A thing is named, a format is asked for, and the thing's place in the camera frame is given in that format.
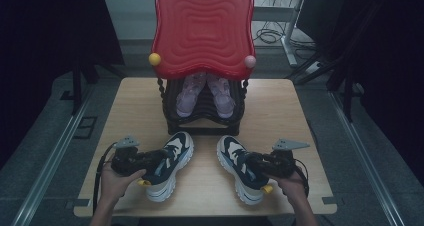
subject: black sneaker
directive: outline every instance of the black sneaker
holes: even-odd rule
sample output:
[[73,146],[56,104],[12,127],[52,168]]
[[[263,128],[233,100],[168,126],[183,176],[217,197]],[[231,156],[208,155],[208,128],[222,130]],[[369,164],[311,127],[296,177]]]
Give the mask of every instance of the black sneaker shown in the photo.
[[168,158],[163,159],[153,175],[144,175],[143,179],[150,182],[146,190],[147,198],[154,202],[163,202],[175,188],[175,174],[182,169],[193,155],[193,140],[186,132],[174,134],[163,149]]
[[261,188],[268,183],[255,161],[262,160],[261,154],[248,152],[243,145],[231,136],[223,136],[217,144],[217,154],[221,165],[231,173],[236,182],[236,192],[248,205],[262,201]]

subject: gray floor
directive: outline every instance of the gray floor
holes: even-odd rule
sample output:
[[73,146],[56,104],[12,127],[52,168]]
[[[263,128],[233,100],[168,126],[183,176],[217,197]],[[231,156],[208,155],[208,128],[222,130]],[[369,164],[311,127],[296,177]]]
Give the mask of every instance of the gray floor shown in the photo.
[[[128,76],[153,76],[153,72],[147,66],[147,53],[144,55],[131,53],[134,52],[131,50],[145,46],[123,42],[127,66],[116,67]],[[272,47],[257,45],[257,58],[258,66],[252,78],[283,78],[292,70],[287,66],[287,59],[278,44]],[[89,133],[86,129],[81,127],[75,131],[57,170],[51,169],[55,174],[46,191],[40,195],[42,198],[40,204],[32,207],[35,214],[29,217],[30,225],[89,223],[89,218],[74,216],[72,208],[78,203],[76,198],[120,83],[120,79],[110,72],[101,67],[98,67],[98,70],[101,76],[99,82],[84,87],[93,90],[83,116],[88,121],[93,117],[97,119],[94,130],[87,139],[83,139]],[[338,204],[338,211],[335,214],[317,215],[317,217],[321,225],[390,225],[392,221],[388,220],[387,216],[387,200],[378,196],[379,189],[375,188],[367,171],[364,170],[364,163],[357,153],[356,146],[344,128],[334,106],[334,100],[325,88],[327,77],[328,75],[324,75],[304,86],[296,86]],[[72,102],[60,100],[64,91],[72,90],[70,74],[59,77],[52,87],[53,93],[44,111],[0,172],[1,225],[11,225],[17,217],[49,154],[71,120]],[[353,100],[352,117],[354,120],[352,126],[360,136],[379,179],[387,188],[390,199],[393,200],[393,205],[403,220],[403,223],[398,225],[423,225],[424,215],[421,212],[424,206],[423,187],[365,113],[359,98]],[[293,217],[281,215],[269,219],[273,225],[290,225]],[[130,226],[137,225],[138,219],[119,217],[115,218],[114,222]]]

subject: yellow tip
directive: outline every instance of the yellow tip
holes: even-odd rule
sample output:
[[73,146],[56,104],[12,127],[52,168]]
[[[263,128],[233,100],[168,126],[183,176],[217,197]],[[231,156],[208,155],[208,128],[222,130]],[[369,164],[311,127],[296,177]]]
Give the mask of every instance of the yellow tip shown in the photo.
[[157,66],[160,64],[161,58],[160,55],[157,53],[152,53],[149,55],[149,62],[153,66]]
[[150,186],[152,185],[152,183],[150,183],[150,181],[144,180],[144,179],[139,179],[137,181],[137,184],[140,186]]
[[272,185],[269,185],[269,184],[267,184],[267,185],[265,185],[261,188],[262,192],[264,192],[265,194],[271,193],[273,189],[274,188],[272,187]]

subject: black curtain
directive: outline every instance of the black curtain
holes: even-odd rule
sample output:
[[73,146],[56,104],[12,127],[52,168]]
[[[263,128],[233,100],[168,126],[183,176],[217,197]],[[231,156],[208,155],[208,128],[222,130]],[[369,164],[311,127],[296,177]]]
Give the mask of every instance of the black curtain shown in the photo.
[[368,114],[424,185],[423,15],[423,0],[386,0],[361,43],[355,78]]
[[76,63],[123,64],[104,0],[0,0],[1,166]]

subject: yellow ball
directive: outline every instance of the yellow ball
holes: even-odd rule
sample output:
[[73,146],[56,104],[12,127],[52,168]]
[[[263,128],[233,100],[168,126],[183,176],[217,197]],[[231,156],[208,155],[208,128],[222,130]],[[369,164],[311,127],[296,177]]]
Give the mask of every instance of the yellow ball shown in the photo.
[[157,53],[152,53],[149,55],[149,62],[153,66],[157,66],[160,64],[160,56]]

